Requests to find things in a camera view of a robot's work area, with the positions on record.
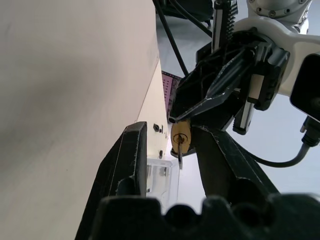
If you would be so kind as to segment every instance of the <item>clear plastic box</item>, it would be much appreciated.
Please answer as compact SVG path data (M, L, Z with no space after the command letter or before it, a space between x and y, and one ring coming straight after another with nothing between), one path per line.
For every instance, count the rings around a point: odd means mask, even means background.
M177 202L179 174L178 159L148 157L146 196L158 199L163 213Z

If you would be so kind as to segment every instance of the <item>black cable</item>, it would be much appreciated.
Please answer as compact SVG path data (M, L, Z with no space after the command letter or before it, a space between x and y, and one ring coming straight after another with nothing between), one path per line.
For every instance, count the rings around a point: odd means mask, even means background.
M212 32L206 28L200 21L198 21L194 16L192 16L188 11L186 11L177 0L170 0L171 4L181 13L186 19L204 31L210 38L212 38Z
M290 161L285 161L285 162L272 162L272 161L263 160L263 159L257 157L256 155L253 155L251 152L244 149L235 140L234 140L234 142L240 151L245 152L247 155L249 155L251 158L253 158L257 163L262 164L262 165L266 165L268 167L273 167L273 168L289 168L294 165L297 165L298 163L300 163L302 161L302 159L304 159L304 157L307 155L308 150L310 149L310 147L307 144L303 143L300 148L299 153L297 154L297 156L294 159L292 159Z
M171 31L170 31L170 28L169 28L168 23L167 23L167 21L166 21L166 17L165 17L165 15L164 15L164 13L163 13L163 11L162 11L162 9L161 9L159 0L152 0L152 1L153 1L155 10L156 10L156 12L157 12L158 15L159 15L159 18L160 18L160 21L161 21L161 23L162 23L162 25L163 25L163 28L164 28L164 30L165 30L165 33L166 33L166 35L168 36L168 39L169 39L169 41L170 41L170 44L171 44L171 46L172 46L172 49L173 49L174 54L175 54L175 56L176 56L176 59L178 60L179 65L180 65L180 67L181 67L184 75L187 76L187 75L189 74L189 72L188 72L188 70L187 70L187 68L186 68L186 65L185 65L185 63L184 63L184 60L183 60L182 57L181 57L181 54L180 54L180 52L179 52L179 49L178 49L178 46L177 46L176 41L175 41L175 39L174 39L174 36L172 35L172 33L171 33Z

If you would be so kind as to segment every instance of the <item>white floor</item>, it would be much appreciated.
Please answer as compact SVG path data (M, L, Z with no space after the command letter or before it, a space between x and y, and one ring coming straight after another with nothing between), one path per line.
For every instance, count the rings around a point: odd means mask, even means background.
M239 0L238 19L247 16L245 0ZM319 25L320 1L313 1L309 11L309 34L320 35ZM181 55L189 71L195 66L196 51L210 42L210 38L187 20L167 18ZM174 75L183 76L172 51L168 38L157 21L158 44L162 70ZM278 96L266 112L256 111L246 136L240 136L230 129L228 132L247 150L257 156L275 162L292 159L298 152L303 134L300 128L305 115L295 109L289 98ZM297 166L276 169L262 166L269 178L282 193L315 193L320 194L320 149L312 148L307 157ZM201 211L205 192L202 187L196 155L183 159L183 170L180 172L178 203L192 206Z

